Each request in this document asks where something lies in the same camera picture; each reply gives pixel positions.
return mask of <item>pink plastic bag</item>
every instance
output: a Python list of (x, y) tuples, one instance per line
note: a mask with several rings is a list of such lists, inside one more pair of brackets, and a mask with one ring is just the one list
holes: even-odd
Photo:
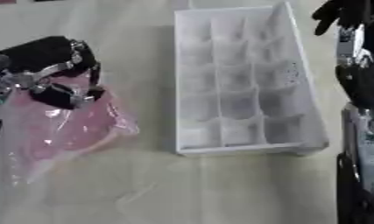
[[(86, 91), (88, 76), (52, 78), (75, 92)], [(4, 149), (12, 182), (31, 183), (60, 161), (90, 152), (120, 135), (138, 133), (138, 126), (107, 89), (98, 100), (67, 110), (33, 101), (26, 91), (15, 90), (3, 106)]]

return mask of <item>robotic arm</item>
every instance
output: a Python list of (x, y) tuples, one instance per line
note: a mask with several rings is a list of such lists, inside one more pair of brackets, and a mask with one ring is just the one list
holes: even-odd
[(336, 78), (350, 99), (337, 157), (339, 224), (374, 224), (374, 0), (331, 0), (314, 14), (315, 34), (338, 20)]

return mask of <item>plastic tray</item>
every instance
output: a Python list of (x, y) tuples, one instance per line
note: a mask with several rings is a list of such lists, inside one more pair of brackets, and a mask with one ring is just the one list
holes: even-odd
[(289, 3), (175, 17), (179, 154), (328, 146)]

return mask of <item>black robotic finger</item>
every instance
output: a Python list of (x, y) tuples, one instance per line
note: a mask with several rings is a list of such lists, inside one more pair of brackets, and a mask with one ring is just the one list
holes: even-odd
[(35, 90), (30, 90), (30, 97), (34, 101), (42, 102), (50, 106), (61, 109), (74, 109), (75, 106), (71, 101), (71, 96), (74, 91), (66, 86), (53, 83), (44, 91), (38, 93)]
[(374, 109), (374, 64), (361, 68), (359, 65), (338, 66), (336, 78), (354, 106)]
[(71, 60), (70, 42), (65, 37), (48, 37), (0, 51), (10, 58), (11, 73), (36, 73), (45, 67)]

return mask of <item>black rubber fingertip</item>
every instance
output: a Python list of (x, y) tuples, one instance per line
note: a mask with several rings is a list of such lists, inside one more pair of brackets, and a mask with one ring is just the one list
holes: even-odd
[(321, 36), (328, 30), (329, 26), (331, 26), (331, 23), (327, 23), (327, 21), (320, 21), (314, 30), (314, 35)]

